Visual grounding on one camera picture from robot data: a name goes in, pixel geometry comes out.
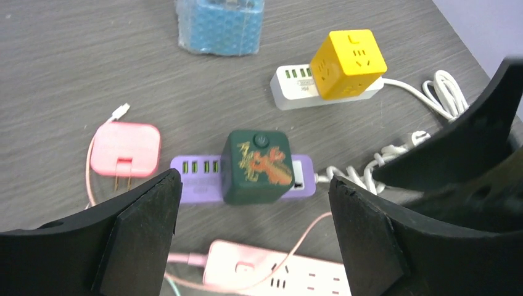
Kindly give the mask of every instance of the bubble wrap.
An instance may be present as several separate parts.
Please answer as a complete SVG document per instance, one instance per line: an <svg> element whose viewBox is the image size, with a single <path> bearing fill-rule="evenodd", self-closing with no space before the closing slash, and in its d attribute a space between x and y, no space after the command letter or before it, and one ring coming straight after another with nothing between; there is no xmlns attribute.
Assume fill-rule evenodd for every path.
<svg viewBox="0 0 523 296"><path fill-rule="evenodd" d="M256 54L264 4L265 0L177 0L178 44L195 54Z"/></svg>

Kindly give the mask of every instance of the dark green box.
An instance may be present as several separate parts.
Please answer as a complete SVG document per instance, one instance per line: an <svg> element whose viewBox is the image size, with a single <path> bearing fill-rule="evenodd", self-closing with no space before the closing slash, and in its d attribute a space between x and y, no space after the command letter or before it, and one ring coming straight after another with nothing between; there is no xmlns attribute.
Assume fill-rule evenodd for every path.
<svg viewBox="0 0 523 296"><path fill-rule="evenodd" d="M233 131L220 162L223 200L230 205L274 202L294 185L289 140L279 131Z"/></svg>

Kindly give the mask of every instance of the yellow cube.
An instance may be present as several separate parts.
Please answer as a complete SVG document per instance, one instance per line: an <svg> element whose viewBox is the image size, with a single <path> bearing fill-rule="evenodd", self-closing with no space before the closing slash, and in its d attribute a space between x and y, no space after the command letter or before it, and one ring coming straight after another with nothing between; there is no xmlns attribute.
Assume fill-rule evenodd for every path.
<svg viewBox="0 0 523 296"><path fill-rule="evenodd" d="M310 67L324 100L359 96L387 71L371 30L330 32Z"/></svg>

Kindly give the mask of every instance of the power strip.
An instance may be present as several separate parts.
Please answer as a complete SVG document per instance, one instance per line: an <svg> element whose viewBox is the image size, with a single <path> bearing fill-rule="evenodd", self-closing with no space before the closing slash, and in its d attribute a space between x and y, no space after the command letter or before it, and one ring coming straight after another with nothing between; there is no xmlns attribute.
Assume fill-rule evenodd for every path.
<svg viewBox="0 0 523 296"><path fill-rule="evenodd" d="M237 289L267 277L287 254L215 240L209 249L204 284ZM266 282L237 293L248 296L350 296L341 263L294 255Z"/></svg>
<svg viewBox="0 0 523 296"><path fill-rule="evenodd" d="M310 197L316 192L315 171L307 155L292 155L294 187L281 198ZM220 155L180 155L171 161L171 168L180 172L181 204L223 202L221 194Z"/></svg>
<svg viewBox="0 0 523 296"><path fill-rule="evenodd" d="M380 77L359 96L338 100L324 100L318 94L318 89L308 64L280 66L276 69L276 73L271 79L274 103L280 110L370 99L383 88L383 85L383 79Z"/></svg>

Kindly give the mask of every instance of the tabletop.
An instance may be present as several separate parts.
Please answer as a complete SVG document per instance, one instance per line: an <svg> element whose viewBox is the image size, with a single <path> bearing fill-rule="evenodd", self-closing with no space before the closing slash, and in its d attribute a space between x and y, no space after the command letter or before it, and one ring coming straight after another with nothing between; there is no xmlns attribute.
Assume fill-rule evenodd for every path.
<svg viewBox="0 0 523 296"><path fill-rule="evenodd" d="M131 110L124 121L161 132L159 171L177 155L219 154L240 128L285 132L293 154L309 155L317 170L361 169L406 133L441 128L425 105L391 86L366 101L277 109L269 88L276 68L310 61L331 30L371 29L389 67L384 76L418 89L438 69L456 78L469 102L488 83L431 0L266 0L260 52L246 57L180 49L172 0L3 0L0 26L2 231L38 227L85 207L89 141L125 102ZM522 139L521 122L515 125ZM93 179L100 201L122 193L113 192L110 178ZM171 250L206 253L224 239L288 251L327 211L326 184L296 202L183 205ZM332 220L322 221L298 253L341 262ZM168 269L201 282L201 269ZM173 295L166 283L161 295Z"/></svg>

